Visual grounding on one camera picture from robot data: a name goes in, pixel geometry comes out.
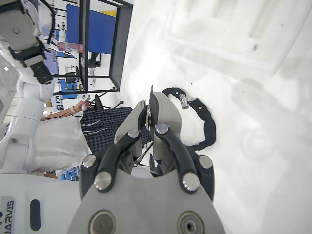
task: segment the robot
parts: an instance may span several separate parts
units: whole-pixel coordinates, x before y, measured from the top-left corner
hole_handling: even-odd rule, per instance
[[[213,163],[185,147],[177,108],[153,89],[149,104],[138,103],[114,142],[84,158],[79,182],[28,175],[44,102],[54,91],[44,65],[54,24],[45,40],[27,0],[0,0],[0,22],[9,44],[1,53],[19,71],[23,96],[0,141],[0,233],[225,233],[212,204]],[[137,167],[145,126],[158,175]]]

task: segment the plaid skirt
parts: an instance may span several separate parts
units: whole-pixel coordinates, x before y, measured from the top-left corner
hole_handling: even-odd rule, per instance
[[[115,133],[131,111],[131,107],[120,107],[84,112],[80,121],[81,129],[92,153],[98,152],[114,141]],[[141,137],[143,145],[152,141],[151,134],[146,128],[143,129]]]

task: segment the metal screw head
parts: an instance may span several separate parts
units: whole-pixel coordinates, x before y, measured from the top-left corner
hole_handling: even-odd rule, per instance
[[[140,134],[137,128],[132,128],[128,131],[128,136],[131,138],[136,138]]]
[[[204,234],[202,219],[194,212],[184,212],[178,220],[179,234]]]
[[[13,28],[12,31],[14,34],[18,34],[20,32],[19,28]]]
[[[110,211],[99,211],[91,218],[89,232],[91,234],[113,234],[116,229],[116,220]]]
[[[94,179],[94,186],[97,190],[105,190],[112,182],[112,175],[109,172],[102,171]]]
[[[96,160],[97,158],[95,155],[87,155],[82,161],[82,166],[85,168],[90,168],[94,165]]]
[[[182,183],[188,191],[197,191],[200,187],[198,176],[192,172],[188,172],[183,175]]]
[[[213,165],[213,162],[211,161],[211,159],[206,155],[201,155],[198,158],[198,160],[199,160],[200,166],[202,166],[204,169],[210,169],[211,166]]]
[[[169,130],[168,126],[166,124],[158,124],[155,128],[155,130],[159,133],[159,134],[166,134]]]

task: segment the white table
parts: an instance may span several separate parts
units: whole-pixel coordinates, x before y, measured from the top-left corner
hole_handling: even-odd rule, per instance
[[[214,206],[237,234],[312,229],[312,13],[275,75],[166,39],[173,0],[135,0],[121,83],[125,106],[181,87],[210,109],[217,142],[200,151],[215,168]],[[182,110],[182,141],[204,139]]]

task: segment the white controller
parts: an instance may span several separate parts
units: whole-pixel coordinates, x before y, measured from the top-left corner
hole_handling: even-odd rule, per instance
[[[82,96],[82,100],[81,100],[81,101],[89,101],[89,100],[90,100],[90,96],[89,96],[88,94],[84,94],[84,95]],[[83,111],[87,110],[86,105],[83,104],[83,105],[81,106],[81,109],[82,109]]]

